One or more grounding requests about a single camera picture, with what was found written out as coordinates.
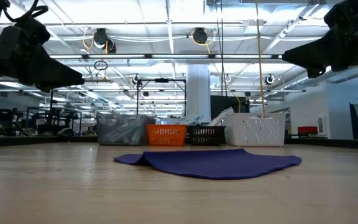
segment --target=black basket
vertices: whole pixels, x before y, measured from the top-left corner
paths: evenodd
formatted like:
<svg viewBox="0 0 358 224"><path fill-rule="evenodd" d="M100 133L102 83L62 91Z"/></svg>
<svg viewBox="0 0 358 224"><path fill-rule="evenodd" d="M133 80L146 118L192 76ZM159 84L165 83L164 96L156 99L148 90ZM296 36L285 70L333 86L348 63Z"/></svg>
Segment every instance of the black basket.
<svg viewBox="0 0 358 224"><path fill-rule="evenodd" d="M220 146L226 143L225 127L189 126L190 144L198 146Z"/></svg>

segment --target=white basket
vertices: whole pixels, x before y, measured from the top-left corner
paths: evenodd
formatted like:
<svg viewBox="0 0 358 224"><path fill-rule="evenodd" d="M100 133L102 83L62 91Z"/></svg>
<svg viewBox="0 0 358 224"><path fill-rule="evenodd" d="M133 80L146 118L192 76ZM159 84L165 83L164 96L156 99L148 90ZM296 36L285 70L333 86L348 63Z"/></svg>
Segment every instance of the white basket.
<svg viewBox="0 0 358 224"><path fill-rule="evenodd" d="M234 146L283 146L285 114L236 113L224 118L226 142Z"/></svg>

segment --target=orange basket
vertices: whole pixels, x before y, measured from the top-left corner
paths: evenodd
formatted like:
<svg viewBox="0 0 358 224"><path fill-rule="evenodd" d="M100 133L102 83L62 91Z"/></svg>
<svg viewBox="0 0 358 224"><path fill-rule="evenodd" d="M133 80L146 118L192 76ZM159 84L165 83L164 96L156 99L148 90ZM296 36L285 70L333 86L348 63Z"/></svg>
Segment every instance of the orange basket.
<svg viewBox="0 0 358 224"><path fill-rule="evenodd" d="M146 124L151 146L184 146L187 125Z"/></svg>

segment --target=purple cloth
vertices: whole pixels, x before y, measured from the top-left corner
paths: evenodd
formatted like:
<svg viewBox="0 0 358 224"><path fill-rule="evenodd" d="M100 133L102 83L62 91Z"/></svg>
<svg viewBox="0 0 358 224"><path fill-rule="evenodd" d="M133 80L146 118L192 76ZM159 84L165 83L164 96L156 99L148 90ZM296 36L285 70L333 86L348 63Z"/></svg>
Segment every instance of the purple cloth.
<svg viewBox="0 0 358 224"><path fill-rule="evenodd" d="M299 165L302 161L297 156L256 155L244 149L143 152L114 159L123 164L152 166L170 174L214 180L259 177Z"/></svg>

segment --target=ceiling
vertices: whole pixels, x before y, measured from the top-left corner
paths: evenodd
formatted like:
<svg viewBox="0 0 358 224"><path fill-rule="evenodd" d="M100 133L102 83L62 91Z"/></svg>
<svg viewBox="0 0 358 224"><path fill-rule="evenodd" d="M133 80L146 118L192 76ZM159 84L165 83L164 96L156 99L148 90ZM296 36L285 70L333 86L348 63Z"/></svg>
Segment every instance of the ceiling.
<svg viewBox="0 0 358 224"><path fill-rule="evenodd" d="M19 17L23 9L30 8L33 1L10 0L8 12L12 17ZM317 4L311 0L260 0L259 1L259 29L260 48L264 55L283 54L284 51L306 44L322 37L329 29L323 21L324 15L332 8L337 0L326 0L326 4ZM40 0L39 5L47 5L48 13L37 19L44 23L51 33L51 39L44 44L50 55L68 54L103 54L100 49L91 45L91 35L96 28L107 28L109 37L117 46L117 54L208 54L206 46L196 45L191 38L195 27L206 30L211 44L212 54L220 54L217 34L217 18L222 18L224 54L258 54L257 39L257 11L253 1L223 0L222 13L220 4L216 12L213 0ZM11 22L2 14L0 31L11 25ZM177 78L185 79L189 63L207 63L212 76L219 76L210 60L197 62L194 60L106 60L109 68L96 77L93 70L94 61L59 60L73 69L81 72L87 82L77 86L84 90L119 90L132 88L132 77L139 74L141 78ZM214 61L217 68L221 68L221 60ZM282 60L264 60L262 76L272 74L276 77L277 86L286 86L294 78L304 76L304 69ZM259 89L259 64L257 60L226 60L224 70L229 75L228 85L232 89ZM109 82L99 82L106 77ZM11 88L0 84L0 88ZM166 89L178 88L174 83L150 83L147 88ZM134 102L130 96L134 93L100 92L100 98L111 103L120 102L122 105L131 105ZM65 98L64 103L99 103L90 97L80 96L78 92L70 94L58 93L58 97ZM183 92L150 93L154 99L183 99ZM182 105L174 105L177 113L183 110ZM128 106L121 106L120 112ZM93 111L106 110L106 107L92 106ZM153 108L144 106L145 112ZM169 113L158 113L165 116Z"/></svg>

